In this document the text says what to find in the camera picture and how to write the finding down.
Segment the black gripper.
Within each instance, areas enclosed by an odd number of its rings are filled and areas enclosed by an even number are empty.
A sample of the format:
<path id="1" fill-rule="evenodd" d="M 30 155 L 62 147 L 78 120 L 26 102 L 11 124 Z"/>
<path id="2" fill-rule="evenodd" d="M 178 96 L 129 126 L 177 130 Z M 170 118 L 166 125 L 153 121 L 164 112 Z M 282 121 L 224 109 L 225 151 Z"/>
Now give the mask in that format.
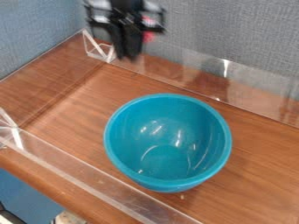
<path id="1" fill-rule="evenodd" d="M 89 28 L 108 29 L 116 49 L 116 56 L 125 56 L 134 61 L 142 49 L 142 33 L 162 33 L 164 7 L 150 0 L 82 0 Z M 125 51 L 121 31 L 114 25 L 128 23 L 124 27 Z"/>

